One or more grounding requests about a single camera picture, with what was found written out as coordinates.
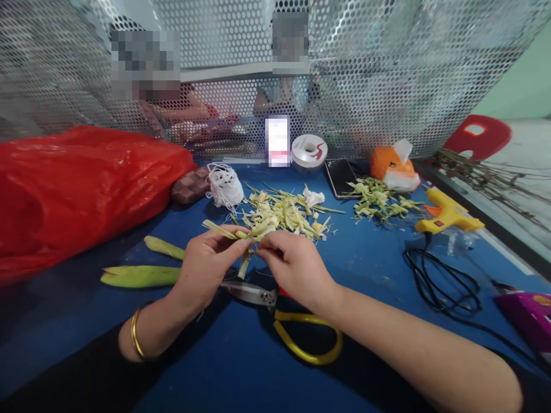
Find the smartphone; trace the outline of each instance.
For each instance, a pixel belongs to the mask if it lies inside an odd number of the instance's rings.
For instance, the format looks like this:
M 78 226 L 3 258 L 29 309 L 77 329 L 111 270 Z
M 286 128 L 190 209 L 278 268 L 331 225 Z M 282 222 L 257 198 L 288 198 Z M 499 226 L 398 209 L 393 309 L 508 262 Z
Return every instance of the smartphone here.
M 359 198 L 360 196 L 349 195 L 353 188 L 348 182 L 356 182 L 356 174 L 346 159 L 327 159 L 325 161 L 329 183 L 333 194 L 337 199 Z
M 268 166 L 290 166 L 289 136 L 287 115 L 270 115 L 266 118 Z

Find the yellow glue gun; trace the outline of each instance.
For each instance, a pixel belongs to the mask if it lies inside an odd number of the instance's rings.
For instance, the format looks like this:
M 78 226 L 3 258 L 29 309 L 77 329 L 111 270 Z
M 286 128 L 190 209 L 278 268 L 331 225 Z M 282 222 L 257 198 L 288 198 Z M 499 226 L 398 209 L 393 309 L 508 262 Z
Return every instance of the yellow glue gun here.
M 415 225 L 419 232 L 439 233 L 455 225 L 464 231 L 476 231 L 484 228 L 484 224 L 468 214 L 468 211 L 444 192 L 431 188 L 426 191 L 426 197 L 437 206 L 425 206 L 434 217 L 433 220 L 421 220 Z

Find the tape roll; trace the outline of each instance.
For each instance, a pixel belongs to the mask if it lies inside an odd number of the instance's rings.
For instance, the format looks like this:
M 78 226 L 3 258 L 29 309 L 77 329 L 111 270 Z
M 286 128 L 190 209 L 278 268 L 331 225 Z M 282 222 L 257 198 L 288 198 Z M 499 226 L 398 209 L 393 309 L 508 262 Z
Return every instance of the tape roll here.
M 327 144 L 316 135 L 300 135 L 291 147 L 293 166 L 306 169 L 319 169 L 327 159 Z

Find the bracelet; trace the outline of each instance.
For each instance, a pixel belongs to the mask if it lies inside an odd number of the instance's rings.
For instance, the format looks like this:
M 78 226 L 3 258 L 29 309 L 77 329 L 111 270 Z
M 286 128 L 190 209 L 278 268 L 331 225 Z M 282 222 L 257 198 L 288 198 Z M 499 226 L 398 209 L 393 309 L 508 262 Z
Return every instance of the bracelet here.
M 153 301 L 147 301 L 145 303 L 143 303 L 140 307 L 138 307 L 136 309 L 136 312 L 134 313 L 134 315 L 132 316 L 132 328 L 131 328 L 131 332 L 132 332 L 132 342 L 134 343 L 134 348 L 136 349 L 136 352 L 138 353 L 140 359 L 142 361 L 147 361 L 148 358 L 145 357 L 145 354 L 143 353 L 142 351 L 142 348 L 139 346 L 139 343 L 138 343 L 138 337 L 136 336 L 136 323 L 138 322 L 138 314 L 139 314 L 139 311 L 144 308 L 146 305 L 149 305 L 151 304 Z

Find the red chair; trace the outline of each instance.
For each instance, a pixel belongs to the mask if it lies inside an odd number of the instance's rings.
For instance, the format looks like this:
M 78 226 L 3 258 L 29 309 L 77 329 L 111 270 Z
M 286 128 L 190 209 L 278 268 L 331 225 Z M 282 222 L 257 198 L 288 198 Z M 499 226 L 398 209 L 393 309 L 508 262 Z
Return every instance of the red chair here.
M 511 128 L 500 120 L 469 115 L 444 144 L 446 149 L 461 153 L 472 151 L 473 161 L 484 161 L 502 150 L 511 140 Z

